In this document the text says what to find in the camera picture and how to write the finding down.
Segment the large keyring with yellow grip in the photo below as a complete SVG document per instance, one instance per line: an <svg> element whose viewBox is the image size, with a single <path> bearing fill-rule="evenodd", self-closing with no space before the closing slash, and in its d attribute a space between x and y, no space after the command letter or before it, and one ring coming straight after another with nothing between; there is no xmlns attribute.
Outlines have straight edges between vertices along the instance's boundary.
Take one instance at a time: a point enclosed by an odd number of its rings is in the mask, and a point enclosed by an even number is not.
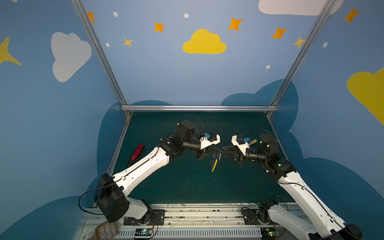
<svg viewBox="0 0 384 240"><path fill-rule="evenodd" d="M212 160L211 160L211 165L212 165L211 172L212 173L215 171L217 164L221 160L221 157L222 157L221 151L212 154Z"/></svg>

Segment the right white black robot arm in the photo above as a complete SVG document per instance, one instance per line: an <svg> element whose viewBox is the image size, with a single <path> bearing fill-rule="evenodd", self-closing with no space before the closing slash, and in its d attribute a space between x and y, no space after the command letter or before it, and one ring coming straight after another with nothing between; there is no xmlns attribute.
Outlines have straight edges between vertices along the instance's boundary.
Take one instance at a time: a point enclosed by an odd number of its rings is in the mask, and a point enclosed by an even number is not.
<svg viewBox="0 0 384 240"><path fill-rule="evenodd" d="M347 224L311 190L296 168L279 155L279 142L270 132L258 139L232 136L232 144L223 147L223 155L243 165L245 161L260 163L265 172L278 183L309 218L305 221L283 210L274 200L261 203L258 220L281 225L299 240L360 240L362 231Z"/></svg>

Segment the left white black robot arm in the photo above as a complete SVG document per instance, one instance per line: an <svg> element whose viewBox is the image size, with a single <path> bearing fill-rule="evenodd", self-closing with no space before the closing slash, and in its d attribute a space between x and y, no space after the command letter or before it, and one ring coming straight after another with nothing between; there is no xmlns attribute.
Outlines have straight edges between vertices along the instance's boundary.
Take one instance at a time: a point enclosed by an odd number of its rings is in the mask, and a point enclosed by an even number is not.
<svg viewBox="0 0 384 240"><path fill-rule="evenodd" d="M145 157L119 173L112 176L105 173L98 179L93 193L101 215L109 223L121 218L135 219L142 224L154 220L153 209L145 200L130 197L135 187L185 151L196 153L198 160L211 153L218 155L220 149L216 146L220 142L219 134L200 131L193 122L181 119L178 127L158 140L157 146Z"/></svg>

